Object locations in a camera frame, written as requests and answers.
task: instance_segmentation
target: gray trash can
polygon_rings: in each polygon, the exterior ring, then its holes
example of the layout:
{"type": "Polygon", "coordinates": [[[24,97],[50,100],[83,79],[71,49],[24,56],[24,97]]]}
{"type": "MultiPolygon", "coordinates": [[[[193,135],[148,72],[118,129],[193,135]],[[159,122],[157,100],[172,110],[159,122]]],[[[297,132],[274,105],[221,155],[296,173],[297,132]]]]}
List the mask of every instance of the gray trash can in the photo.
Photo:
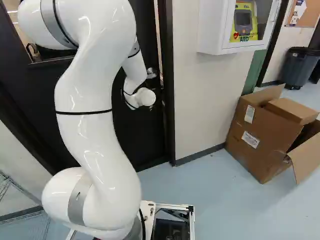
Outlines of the gray trash can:
{"type": "Polygon", "coordinates": [[[279,80],[287,89],[300,89],[311,76],[318,60],[320,50],[308,47],[291,47],[285,55],[279,80]]]}

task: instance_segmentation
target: white wall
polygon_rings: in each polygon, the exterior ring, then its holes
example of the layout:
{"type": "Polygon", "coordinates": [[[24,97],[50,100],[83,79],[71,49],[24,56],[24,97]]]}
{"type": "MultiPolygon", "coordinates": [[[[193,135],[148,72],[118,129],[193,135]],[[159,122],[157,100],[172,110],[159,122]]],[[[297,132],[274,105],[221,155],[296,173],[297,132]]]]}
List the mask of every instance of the white wall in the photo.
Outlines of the white wall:
{"type": "Polygon", "coordinates": [[[289,1],[282,27],[262,83],[278,80],[277,77],[280,73],[287,50],[291,47],[308,47],[314,34],[315,28],[285,26],[292,2],[293,0],[289,1]]]}
{"type": "Polygon", "coordinates": [[[225,142],[254,52],[197,53],[198,0],[173,0],[176,159],[225,142]]]}
{"type": "Polygon", "coordinates": [[[0,121],[0,170],[10,175],[38,199],[41,199],[42,190],[52,177],[2,121],[0,121]]]}

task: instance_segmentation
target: baseboard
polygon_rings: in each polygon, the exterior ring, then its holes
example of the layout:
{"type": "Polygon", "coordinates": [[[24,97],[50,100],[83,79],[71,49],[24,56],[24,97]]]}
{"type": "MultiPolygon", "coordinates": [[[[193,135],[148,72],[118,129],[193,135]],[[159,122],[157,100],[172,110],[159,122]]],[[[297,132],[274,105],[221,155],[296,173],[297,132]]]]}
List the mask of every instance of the baseboard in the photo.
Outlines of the baseboard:
{"type": "Polygon", "coordinates": [[[205,156],[205,155],[208,155],[208,154],[212,154],[212,153],[214,153],[214,152],[217,152],[217,151],[223,149],[223,148],[225,147],[225,145],[226,145],[226,143],[223,142],[223,143],[218,144],[218,145],[216,145],[216,146],[207,148],[207,149],[205,149],[205,150],[203,150],[203,151],[199,151],[199,152],[196,152],[196,153],[191,154],[191,155],[189,155],[189,156],[185,156],[185,157],[183,157],[183,158],[180,158],[180,159],[178,159],[178,160],[175,161],[175,166],[180,166],[180,165],[182,165],[182,164],[189,163],[189,162],[191,162],[191,161],[193,161],[193,160],[195,160],[195,159],[201,158],[201,157],[203,157],[203,156],[205,156]]]}
{"type": "Polygon", "coordinates": [[[280,84],[283,84],[283,82],[280,82],[279,80],[270,81],[270,82],[261,83],[259,88],[263,88],[263,87],[267,87],[267,86],[273,86],[273,85],[280,85],[280,84]]]}
{"type": "Polygon", "coordinates": [[[155,166],[158,166],[160,164],[164,164],[166,162],[169,162],[169,157],[168,156],[162,156],[162,157],[159,157],[159,158],[157,158],[155,160],[147,162],[145,164],[136,166],[134,169],[138,173],[138,172],[141,172],[143,170],[150,169],[150,168],[153,168],[155,166]]]}
{"type": "Polygon", "coordinates": [[[22,217],[22,216],[25,216],[25,215],[29,215],[29,214],[33,214],[33,213],[37,213],[37,212],[40,212],[40,211],[43,211],[43,210],[44,209],[43,209],[42,206],[30,207],[30,208],[25,209],[25,210],[16,211],[16,212],[13,212],[13,213],[9,213],[9,214],[0,216],[0,222],[7,221],[7,220],[10,220],[10,219],[16,219],[16,218],[19,218],[19,217],[22,217]]]}

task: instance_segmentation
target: yellow aed device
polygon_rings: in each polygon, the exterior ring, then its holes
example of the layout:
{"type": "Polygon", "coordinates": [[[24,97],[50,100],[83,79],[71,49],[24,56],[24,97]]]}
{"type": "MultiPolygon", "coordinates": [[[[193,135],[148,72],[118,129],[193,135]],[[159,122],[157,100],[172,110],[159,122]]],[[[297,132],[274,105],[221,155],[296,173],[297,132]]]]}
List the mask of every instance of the yellow aed device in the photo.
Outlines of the yellow aed device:
{"type": "Polygon", "coordinates": [[[237,1],[230,36],[231,43],[258,40],[258,21],[254,1],[237,1]]]}

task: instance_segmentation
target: aed cabinet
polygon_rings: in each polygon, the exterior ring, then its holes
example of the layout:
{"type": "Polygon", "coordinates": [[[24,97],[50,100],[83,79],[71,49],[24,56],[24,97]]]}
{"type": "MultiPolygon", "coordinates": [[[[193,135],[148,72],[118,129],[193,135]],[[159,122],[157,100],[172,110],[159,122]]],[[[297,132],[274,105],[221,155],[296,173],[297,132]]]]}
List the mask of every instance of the aed cabinet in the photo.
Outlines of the aed cabinet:
{"type": "Polygon", "coordinates": [[[268,47],[281,0],[199,0],[197,51],[211,55],[268,47]]]}

